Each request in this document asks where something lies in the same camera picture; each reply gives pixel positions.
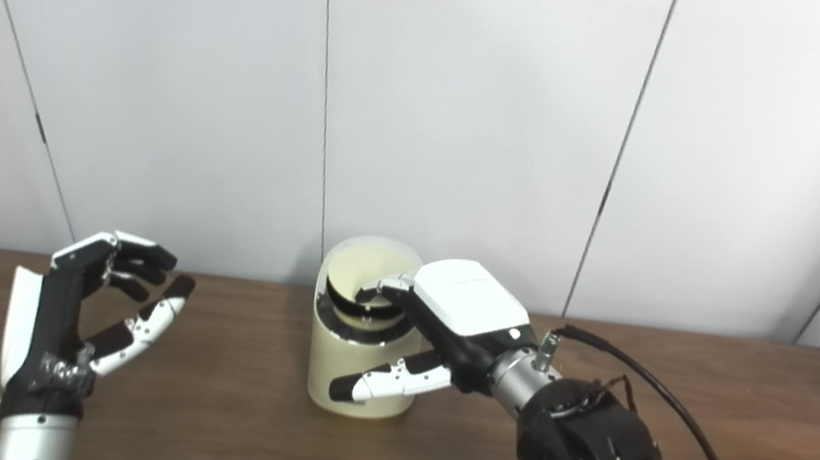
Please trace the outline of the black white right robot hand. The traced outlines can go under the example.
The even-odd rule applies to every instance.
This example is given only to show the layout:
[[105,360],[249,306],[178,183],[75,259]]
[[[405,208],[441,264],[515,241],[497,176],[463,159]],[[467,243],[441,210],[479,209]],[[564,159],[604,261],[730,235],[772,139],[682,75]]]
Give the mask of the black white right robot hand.
[[332,401],[417,396],[455,387],[492,396],[498,362],[539,347],[530,316],[516,297],[478,262],[442,259],[415,271],[368,281],[358,304],[384,298],[429,342],[430,349],[331,380]]

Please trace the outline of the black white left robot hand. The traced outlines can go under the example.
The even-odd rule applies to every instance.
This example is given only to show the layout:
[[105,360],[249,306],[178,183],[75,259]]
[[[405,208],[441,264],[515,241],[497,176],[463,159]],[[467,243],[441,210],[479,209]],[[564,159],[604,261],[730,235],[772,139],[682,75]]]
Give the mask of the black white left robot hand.
[[[181,314],[196,281],[157,242],[117,230],[98,232],[52,253],[40,273],[16,268],[0,353],[0,418],[80,419],[96,382],[150,349]],[[92,336],[81,308],[103,288],[140,304]]]

